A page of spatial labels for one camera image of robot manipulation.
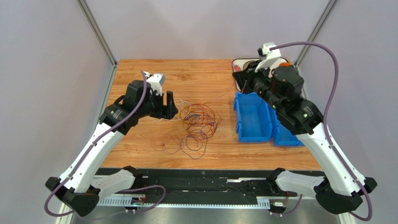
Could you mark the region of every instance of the white cable holder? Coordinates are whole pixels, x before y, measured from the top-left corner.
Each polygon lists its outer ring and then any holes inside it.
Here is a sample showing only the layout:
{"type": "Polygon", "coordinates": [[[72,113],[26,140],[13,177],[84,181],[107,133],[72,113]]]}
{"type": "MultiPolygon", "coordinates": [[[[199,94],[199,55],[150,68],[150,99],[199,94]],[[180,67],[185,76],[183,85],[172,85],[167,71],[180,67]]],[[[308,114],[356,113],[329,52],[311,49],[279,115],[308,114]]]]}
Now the white cable holder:
{"type": "Polygon", "coordinates": [[[279,49],[271,51],[270,48],[276,47],[273,42],[265,43],[261,48],[262,57],[261,62],[257,65],[255,72],[258,72],[260,69],[266,69],[271,67],[280,57],[281,52],[279,49]]]}
{"type": "Polygon", "coordinates": [[[157,96],[161,96],[163,94],[162,92],[162,85],[166,81],[166,77],[164,76],[163,73],[154,73],[152,76],[150,76],[147,79],[147,83],[150,84],[151,89],[153,91],[156,91],[157,96]]]}
{"type": "Polygon", "coordinates": [[[149,73],[149,72],[143,71],[143,73],[145,74],[145,77],[146,77],[146,78],[149,78],[149,77],[150,77],[150,73],[149,73]]]}

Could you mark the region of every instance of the gray wall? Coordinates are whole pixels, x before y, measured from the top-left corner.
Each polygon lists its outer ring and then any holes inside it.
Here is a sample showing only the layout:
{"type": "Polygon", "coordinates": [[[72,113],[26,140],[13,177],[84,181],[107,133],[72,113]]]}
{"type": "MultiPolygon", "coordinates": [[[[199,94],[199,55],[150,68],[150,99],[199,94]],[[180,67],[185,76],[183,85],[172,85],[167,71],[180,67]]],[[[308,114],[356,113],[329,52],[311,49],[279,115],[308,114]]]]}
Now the gray wall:
{"type": "Polygon", "coordinates": [[[74,0],[2,1],[0,30],[0,223],[54,223],[44,183],[87,142],[111,66],[74,0]]]}
{"type": "MultiPolygon", "coordinates": [[[[329,126],[345,154],[379,186],[371,223],[396,223],[398,186],[398,2],[340,1],[317,39],[340,66],[329,126]]],[[[328,55],[312,48],[303,66],[309,99],[323,110],[333,81],[328,55]]],[[[366,215],[363,204],[360,214],[366,215]]]]}
{"type": "MultiPolygon", "coordinates": [[[[257,57],[305,41],[327,0],[87,0],[117,59],[257,57]]],[[[300,49],[284,56],[296,59],[300,49]]]]}

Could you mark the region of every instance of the red object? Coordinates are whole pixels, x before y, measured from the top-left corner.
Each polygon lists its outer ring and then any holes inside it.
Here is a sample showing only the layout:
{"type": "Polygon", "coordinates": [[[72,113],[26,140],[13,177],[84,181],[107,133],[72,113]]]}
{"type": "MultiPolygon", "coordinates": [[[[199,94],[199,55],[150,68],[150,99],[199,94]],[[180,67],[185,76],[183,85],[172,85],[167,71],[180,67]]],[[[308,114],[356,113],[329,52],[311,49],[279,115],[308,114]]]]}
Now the red object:
{"type": "Polygon", "coordinates": [[[239,67],[239,65],[234,65],[234,70],[235,71],[241,71],[241,68],[239,67]]]}

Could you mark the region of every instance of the wooden table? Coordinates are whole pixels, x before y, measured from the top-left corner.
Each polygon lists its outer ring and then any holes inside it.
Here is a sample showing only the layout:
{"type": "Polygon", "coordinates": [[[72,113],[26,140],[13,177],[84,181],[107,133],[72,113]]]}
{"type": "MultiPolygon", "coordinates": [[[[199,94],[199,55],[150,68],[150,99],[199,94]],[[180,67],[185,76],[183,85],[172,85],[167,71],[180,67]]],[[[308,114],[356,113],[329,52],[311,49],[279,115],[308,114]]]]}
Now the wooden table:
{"type": "Polygon", "coordinates": [[[150,73],[161,72],[166,76],[163,92],[173,91],[174,98],[189,99],[195,103],[205,104],[218,113],[222,121],[215,135],[208,141],[204,156],[193,160],[181,151],[175,154],[156,151],[161,149],[160,136],[168,133],[169,121],[155,123],[149,117],[140,119],[138,125],[131,128],[127,136],[115,146],[102,166],[320,169],[306,147],[274,147],[271,142],[260,144],[237,142],[233,110],[235,88],[232,87],[234,81],[231,63],[232,60],[229,59],[121,60],[108,105],[125,94],[127,85],[131,81],[142,79],[141,70],[150,73]]]}

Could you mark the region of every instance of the tangled wire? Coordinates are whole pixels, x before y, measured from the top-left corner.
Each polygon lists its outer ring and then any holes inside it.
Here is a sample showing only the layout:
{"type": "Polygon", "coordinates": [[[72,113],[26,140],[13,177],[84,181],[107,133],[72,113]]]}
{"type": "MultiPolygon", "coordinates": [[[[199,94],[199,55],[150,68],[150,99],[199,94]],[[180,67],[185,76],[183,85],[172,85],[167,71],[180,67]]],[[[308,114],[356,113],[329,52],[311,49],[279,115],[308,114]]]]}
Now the tangled wire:
{"type": "Polygon", "coordinates": [[[192,101],[178,99],[175,102],[180,107],[177,117],[169,125],[169,133],[156,135],[152,140],[152,147],[156,151],[176,154],[179,151],[194,160],[202,158],[206,153],[207,143],[214,136],[221,122],[219,114],[207,105],[195,104],[192,101]],[[162,149],[155,149],[155,140],[161,140],[162,149]],[[203,150],[199,156],[195,152],[203,150]]]}

